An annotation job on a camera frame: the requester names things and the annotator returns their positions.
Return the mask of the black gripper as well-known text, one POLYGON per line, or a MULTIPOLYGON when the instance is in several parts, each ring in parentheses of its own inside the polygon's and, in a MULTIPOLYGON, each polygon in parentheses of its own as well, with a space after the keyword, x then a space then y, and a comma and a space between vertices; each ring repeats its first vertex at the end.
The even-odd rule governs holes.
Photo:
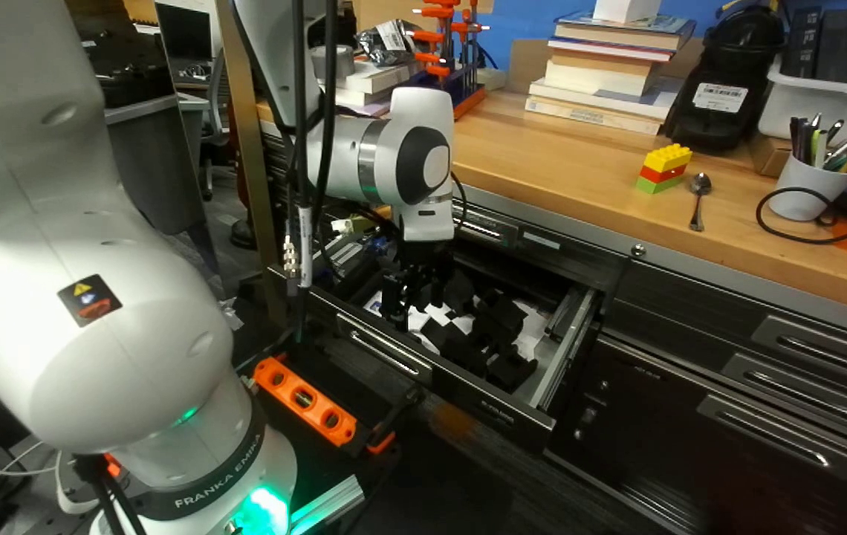
POLYGON ((450 273, 450 246, 404 242, 394 255, 394 273, 404 282, 404 295, 416 297, 427 282, 441 282, 450 273))

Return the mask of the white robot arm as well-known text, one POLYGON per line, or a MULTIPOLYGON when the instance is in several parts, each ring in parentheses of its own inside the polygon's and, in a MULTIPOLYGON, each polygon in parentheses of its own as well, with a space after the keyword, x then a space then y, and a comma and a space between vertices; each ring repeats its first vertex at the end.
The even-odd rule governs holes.
POLYGON ((74 460, 88 535, 287 535, 296 451, 205 277, 122 188, 66 0, 0 0, 0 404, 74 460))

